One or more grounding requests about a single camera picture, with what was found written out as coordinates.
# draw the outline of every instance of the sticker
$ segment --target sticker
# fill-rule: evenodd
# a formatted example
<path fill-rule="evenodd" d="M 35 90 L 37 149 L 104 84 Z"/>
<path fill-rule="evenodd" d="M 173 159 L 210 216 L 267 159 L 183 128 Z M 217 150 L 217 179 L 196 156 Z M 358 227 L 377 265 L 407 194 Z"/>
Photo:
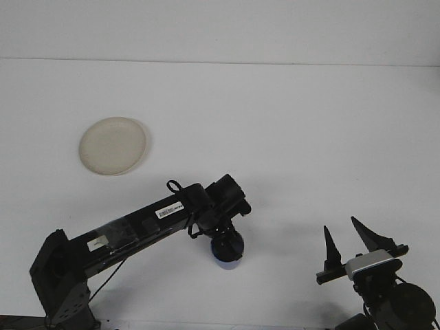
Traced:
<path fill-rule="evenodd" d="M 165 208 L 161 208 L 160 210 L 157 210 L 155 214 L 159 219 L 162 219 L 164 217 L 167 217 L 168 215 L 171 215 L 173 213 L 176 213 L 177 211 L 183 210 L 184 205 L 181 202 L 176 202 L 174 204 L 171 204 Z"/>
<path fill-rule="evenodd" d="M 90 242 L 87 242 L 87 246 L 89 247 L 89 251 L 92 252 L 109 244 L 109 240 L 105 235 L 99 236 L 97 239 L 93 239 Z"/>

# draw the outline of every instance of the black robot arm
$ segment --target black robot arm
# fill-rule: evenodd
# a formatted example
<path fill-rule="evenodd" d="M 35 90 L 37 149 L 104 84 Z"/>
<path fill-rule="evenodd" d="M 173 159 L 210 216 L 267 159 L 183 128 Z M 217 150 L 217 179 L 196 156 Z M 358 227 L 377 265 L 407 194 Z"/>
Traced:
<path fill-rule="evenodd" d="M 435 305 L 431 297 L 396 275 L 403 265 L 397 257 L 406 254 L 408 246 L 396 245 L 394 240 L 374 233 L 356 218 L 351 220 L 369 253 L 358 254 L 341 264 L 340 253 L 324 227 L 327 259 L 324 271 L 316 274 L 319 284 L 347 275 L 364 301 L 364 314 L 348 319 L 335 330 L 434 329 Z"/>
<path fill-rule="evenodd" d="M 74 239 L 63 230 L 46 238 L 30 274 L 50 324 L 65 330 L 98 327 L 88 306 L 87 279 L 184 228 L 192 238 L 209 236 L 219 260 L 241 258 L 244 243 L 232 218 L 248 214 L 251 207 L 231 176 L 207 189 L 200 184 L 182 188 L 176 181 L 167 186 L 171 196 Z"/>

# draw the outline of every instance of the white tabletop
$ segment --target white tabletop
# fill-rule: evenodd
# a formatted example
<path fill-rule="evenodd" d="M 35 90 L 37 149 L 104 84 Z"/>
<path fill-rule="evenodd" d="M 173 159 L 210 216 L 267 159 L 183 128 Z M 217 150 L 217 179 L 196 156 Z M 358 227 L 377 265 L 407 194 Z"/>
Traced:
<path fill-rule="evenodd" d="M 351 215 L 409 244 L 399 274 L 439 301 L 437 68 L 0 60 L 0 100 L 2 314 L 43 315 L 28 270 L 50 232 L 73 238 L 168 196 L 168 179 L 226 173 L 253 207 L 234 219 L 241 264 L 224 270 L 208 239 L 177 233 L 127 261 L 97 317 L 333 326 L 362 301 L 347 278 L 316 284 L 322 226 L 346 261 L 366 251 Z M 84 131 L 110 116 L 153 137 L 118 177 L 78 157 Z"/>

